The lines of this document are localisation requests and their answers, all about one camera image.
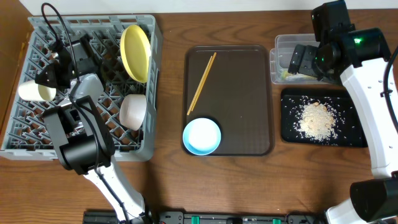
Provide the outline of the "cream white cup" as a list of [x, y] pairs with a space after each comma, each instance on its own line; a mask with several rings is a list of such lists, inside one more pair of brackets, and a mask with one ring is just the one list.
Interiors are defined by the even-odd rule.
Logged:
[[39, 85], [34, 80], [18, 86], [17, 92], [25, 101], [52, 101], [57, 93], [55, 88]]

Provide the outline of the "green snack wrapper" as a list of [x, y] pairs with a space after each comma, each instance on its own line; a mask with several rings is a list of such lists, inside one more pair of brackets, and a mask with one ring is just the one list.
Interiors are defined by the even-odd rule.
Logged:
[[288, 71], [282, 72], [281, 79], [285, 82], [309, 82], [310, 80], [317, 80], [315, 77], [311, 77], [301, 73], [291, 74]]

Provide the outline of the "pile of leftover rice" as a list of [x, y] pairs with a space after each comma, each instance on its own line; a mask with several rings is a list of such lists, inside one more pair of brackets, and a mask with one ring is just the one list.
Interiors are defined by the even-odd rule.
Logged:
[[281, 99], [281, 137], [287, 142], [343, 145], [353, 106], [346, 98], [285, 95]]

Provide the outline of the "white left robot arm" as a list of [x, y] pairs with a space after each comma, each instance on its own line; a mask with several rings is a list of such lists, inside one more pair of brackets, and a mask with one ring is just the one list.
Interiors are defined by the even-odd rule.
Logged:
[[67, 43], [57, 37], [49, 49], [58, 59], [35, 82], [67, 91], [61, 103], [42, 114], [61, 165], [95, 184], [113, 206], [119, 223], [152, 223], [144, 197], [116, 162], [113, 138], [97, 110], [105, 81], [89, 37], [82, 35]]

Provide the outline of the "white bowl with rice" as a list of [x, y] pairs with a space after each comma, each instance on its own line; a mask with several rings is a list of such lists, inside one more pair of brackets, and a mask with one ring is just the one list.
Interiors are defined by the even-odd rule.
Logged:
[[137, 131], [143, 124], [147, 109], [147, 100], [145, 95], [130, 94], [122, 102], [119, 112], [120, 123]]

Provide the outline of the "yellow plastic plate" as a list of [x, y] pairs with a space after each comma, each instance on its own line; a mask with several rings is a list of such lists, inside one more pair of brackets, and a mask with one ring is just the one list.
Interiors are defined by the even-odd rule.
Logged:
[[149, 39], [138, 25], [130, 25], [123, 31], [120, 51], [128, 75], [137, 82], [146, 83], [152, 53]]

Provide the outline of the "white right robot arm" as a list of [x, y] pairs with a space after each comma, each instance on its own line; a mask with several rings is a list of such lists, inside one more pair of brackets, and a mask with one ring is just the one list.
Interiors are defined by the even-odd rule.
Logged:
[[374, 178], [350, 186], [350, 198], [325, 212], [326, 223], [385, 223], [397, 216], [397, 87], [389, 50], [378, 28], [357, 30], [344, 1], [312, 12], [318, 47], [297, 45], [289, 73], [343, 85], [358, 113]]

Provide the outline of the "light blue bowl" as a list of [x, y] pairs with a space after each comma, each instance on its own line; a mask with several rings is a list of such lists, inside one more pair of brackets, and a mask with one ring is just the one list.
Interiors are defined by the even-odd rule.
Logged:
[[189, 153], [206, 156], [221, 144], [221, 129], [209, 118], [197, 118], [184, 127], [182, 142]]

